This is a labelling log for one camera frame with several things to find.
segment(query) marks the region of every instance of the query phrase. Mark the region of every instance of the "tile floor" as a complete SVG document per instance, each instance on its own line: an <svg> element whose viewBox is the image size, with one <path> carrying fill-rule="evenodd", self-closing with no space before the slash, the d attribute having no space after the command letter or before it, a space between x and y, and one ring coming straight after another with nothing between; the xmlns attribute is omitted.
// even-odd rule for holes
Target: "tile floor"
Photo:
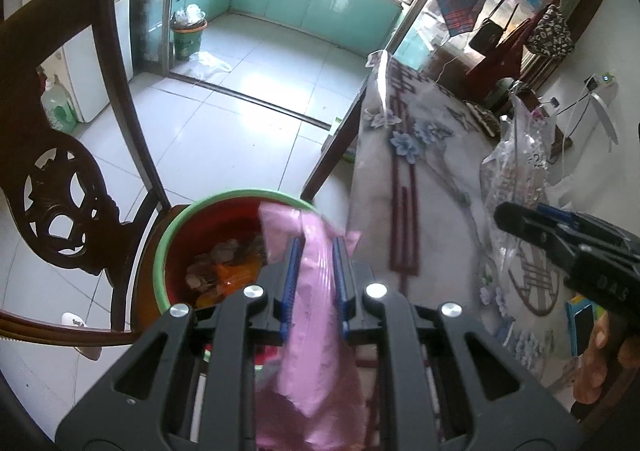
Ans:
<svg viewBox="0 0 640 451"><path fill-rule="evenodd" d="M223 54L239 56L237 49L242 46L243 57L255 52L258 62L270 48L248 40L238 44L215 36L209 40ZM329 55L342 56L330 49L324 53L325 61ZM318 65L316 82L305 82L305 110L322 110L327 102L336 101L332 91L320 86L321 80L346 82L359 77L358 69L349 77L340 75L339 66ZM250 81L251 74L266 73L251 70L234 71L228 77L238 89L251 89L243 81ZM347 86L342 87L345 93ZM285 114L172 79L143 73L133 78L130 87L152 158L173 204L238 187L280 189L299 196L326 136L322 129ZM77 137L100 165L120 218L132 219L142 202L143 184L111 108L79 128ZM316 206L341 227L346 224L352 172L350 164L341 162L316 197ZM16 232L5 200L0 200L0 302L7 311L49 322L60 322L62 314L70 311L92 327L110 324L111 289L105 275L59 269L41 261ZM125 350L107 348L98 361L89 361L71 348L2 339L0 368L34 420L53 437L64 414Z"/></svg>
<svg viewBox="0 0 640 451"><path fill-rule="evenodd" d="M240 14L224 14L210 22L200 49L232 67L208 81L328 124L344 117L369 73L364 57ZM188 73L191 66L183 62L174 70L195 76ZM171 86L164 89L171 91ZM199 96L202 91L198 87L194 93Z"/></svg>

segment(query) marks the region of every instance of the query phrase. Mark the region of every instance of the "dining table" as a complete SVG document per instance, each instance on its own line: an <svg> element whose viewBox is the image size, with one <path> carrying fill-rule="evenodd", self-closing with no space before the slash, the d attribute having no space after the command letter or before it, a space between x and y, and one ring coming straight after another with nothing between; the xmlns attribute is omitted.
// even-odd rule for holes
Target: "dining table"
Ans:
<svg viewBox="0 0 640 451"><path fill-rule="evenodd" d="M335 158L357 138L347 224L360 233L353 260L412 304L461 305L571 410L579 360L565 304L575 292L564 285L563 271L528 243L517 244L507 266L497 265L480 170L499 139L468 103L386 51L370 55L368 65L372 72L302 198L313 198ZM356 362L369 408L365 446L372 448L379 442L375 346L358 347ZM624 372L583 423L595 430L634 373Z"/></svg>

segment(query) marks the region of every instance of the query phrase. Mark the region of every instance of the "wall outlet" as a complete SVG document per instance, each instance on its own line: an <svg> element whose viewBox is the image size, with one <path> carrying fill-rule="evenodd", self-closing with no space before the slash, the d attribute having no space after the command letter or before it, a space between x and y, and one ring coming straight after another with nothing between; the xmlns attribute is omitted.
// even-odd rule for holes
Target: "wall outlet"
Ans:
<svg viewBox="0 0 640 451"><path fill-rule="evenodd" d="M593 74L584 80L584 84L587 90L593 92L597 88L606 88L613 85L616 82L616 78L610 72L604 74Z"/></svg>

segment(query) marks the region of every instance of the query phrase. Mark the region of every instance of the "dish soap bottle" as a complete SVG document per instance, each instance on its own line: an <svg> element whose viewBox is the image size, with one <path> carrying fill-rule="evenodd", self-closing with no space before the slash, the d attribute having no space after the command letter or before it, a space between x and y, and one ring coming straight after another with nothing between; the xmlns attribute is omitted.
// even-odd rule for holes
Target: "dish soap bottle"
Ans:
<svg viewBox="0 0 640 451"><path fill-rule="evenodd" d="M69 134L78 125L78 118L72 108L71 96L58 78L52 80L47 77L40 101L47 114L49 124L54 130Z"/></svg>

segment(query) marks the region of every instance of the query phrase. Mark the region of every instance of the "floral tablecloth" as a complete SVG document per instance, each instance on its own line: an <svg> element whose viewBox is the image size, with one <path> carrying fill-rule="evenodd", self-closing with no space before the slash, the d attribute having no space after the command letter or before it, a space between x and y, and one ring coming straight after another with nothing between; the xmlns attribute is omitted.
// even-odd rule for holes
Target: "floral tablecloth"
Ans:
<svg viewBox="0 0 640 451"><path fill-rule="evenodd" d="M479 182L492 145L449 91L385 54L370 62L351 189L349 229L362 232L354 259L414 304L461 304L569 409L572 293L526 243L498 278ZM358 357L371 396L374 349Z"/></svg>

